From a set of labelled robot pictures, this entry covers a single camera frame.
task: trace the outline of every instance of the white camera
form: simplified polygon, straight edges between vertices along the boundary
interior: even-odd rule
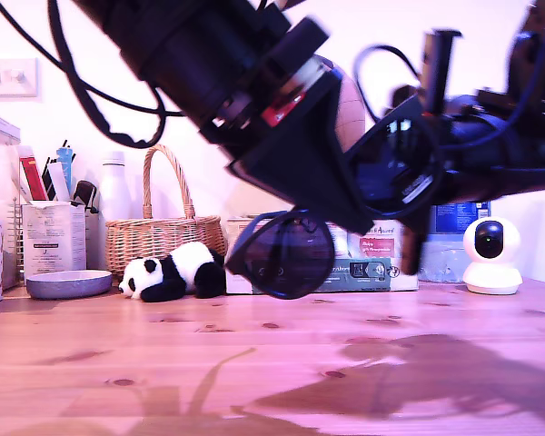
[[[464,250],[472,259],[462,280],[469,291],[508,295],[522,284],[514,260],[520,246],[517,228],[504,218],[480,218],[466,229]]]

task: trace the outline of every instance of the red label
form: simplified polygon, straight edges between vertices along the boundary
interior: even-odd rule
[[[360,251],[365,257],[393,257],[393,239],[361,238]]]

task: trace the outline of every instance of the stuffed panda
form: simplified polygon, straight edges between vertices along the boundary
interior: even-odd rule
[[[226,292],[224,258],[203,243],[184,243],[165,258],[139,257],[125,267],[119,291],[144,302],[178,300],[187,293],[213,298]]]

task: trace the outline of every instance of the black cable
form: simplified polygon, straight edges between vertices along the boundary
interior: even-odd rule
[[[539,82],[539,75],[541,73],[541,70],[543,69],[545,65],[545,42],[542,44],[541,49],[539,51],[539,56],[537,57],[537,62],[535,63],[535,68],[533,69],[533,75],[531,76],[531,79],[529,80],[529,83],[527,84],[527,87],[525,88],[525,92],[523,93],[523,96],[520,98],[519,102],[517,103],[517,107],[515,108],[514,112],[511,114],[509,119],[507,120],[507,123],[501,127],[501,129],[493,132],[492,134],[488,134],[486,136],[483,136],[482,138],[479,138],[475,141],[472,141],[470,143],[466,144],[456,144],[456,145],[444,145],[442,148],[444,150],[468,150],[474,147],[478,147],[481,145],[484,145],[490,141],[493,141],[503,134],[507,132],[508,129],[510,129],[519,119],[519,117],[524,112],[527,102],[529,101],[531,95],[535,91],[535,87],[537,86],[537,83]]]
[[[56,59],[54,56],[52,56],[44,47],[42,47],[36,40],[29,35],[25,29],[22,28],[20,24],[16,22],[16,20],[8,13],[8,11],[4,8],[4,6],[0,3],[0,14],[6,19],[6,21],[36,50],[38,50],[46,59],[48,59],[54,66],[56,66],[59,70],[64,72],[63,65],[61,62]],[[137,104],[131,104],[124,102],[123,100],[119,100],[118,98],[112,97],[109,94],[104,93],[103,91],[99,91],[97,88],[91,86],[87,82],[84,82],[82,79],[79,78],[81,82],[83,83],[83,86],[87,89],[87,91],[91,91],[94,94],[99,95],[100,97],[104,98],[105,100],[118,104],[122,107],[125,107],[127,109],[131,109],[133,111],[137,112],[143,112],[145,114],[159,114],[159,109],[153,109],[150,107],[143,107],[139,106]],[[176,111],[165,111],[166,116],[185,116],[182,112]]]
[[[362,67],[362,61],[371,53],[379,51],[379,50],[390,52],[398,56],[406,65],[408,65],[414,77],[416,77],[417,79],[420,79],[420,75],[411,64],[410,59],[408,59],[408,57],[406,57],[406,55],[400,49],[396,47],[393,47],[391,45],[370,45],[369,47],[366,47],[363,50],[361,50],[360,53],[355,58],[355,62],[353,63],[353,80],[355,81],[355,84],[357,85],[357,88],[359,89],[359,92],[362,95],[363,104],[365,105],[367,112],[370,114],[370,117],[375,123],[378,123],[381,120],[381,118],[373,112],[372,108],[370,107],[370,103],[365,95],[365,92],[363,91],[363,88],[361,86],[361,81],[360,81],[360,69]]]
[[[61,57],[61,64],[63,65],[64,71],[66,73],[66,77],[69,81],[69,84],[71,85],[71,88],[74,91],[74,94],[79,100],[79,103],[83,107],[87,116],[91,119],[93,124],[97,127],[97,129],[99,129],[99,131],[105,136],[107,136],[109,139],[128,147],[149,148],[157,144],[157,142],[162,137],[162,134],[164,133],[166,117],[165,117],[164,102],[162,101],[162,98],[157,92],[157,90],[155,89],[155,87],[149,84],[150,89],[154,93],[155,99],[157,100],[157,103],[158,103],[157,110],[159,113],[158,115],[160,117],[160,123],[158,125],[157,131],[155,132],[155,135],[152,138],[152,140],[149,143],[143,140],[135,142],[127,134],[117,134],[117,133],[111,132],[109,130],[109,123],[107,123],[103,114],[99,112],[99,109],[97,108],[93,99],[91,98],[89,93],[87,93],[87,90],[84,86],[84,82],[81,80],[81,78],[79,77],[79,75],[77,74],[74,68],[73,56],[71,55],[71,51],[69,50],[69,47],[64,39],[63,26],[61,24],[61,16],[59,13],[57,0],[48,0],[47,7],[48,7],[48,20],[51,26],[51,33],[53,34],[54,46],[56,47],[56,51]]]

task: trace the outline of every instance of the sunglasses lens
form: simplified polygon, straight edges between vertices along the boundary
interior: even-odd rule
[[[274,297],[300,298],[313,292],[333,266],[332,238],[323,222],[287,218],[260,233],[248,247],[245,265],[253,285]]]

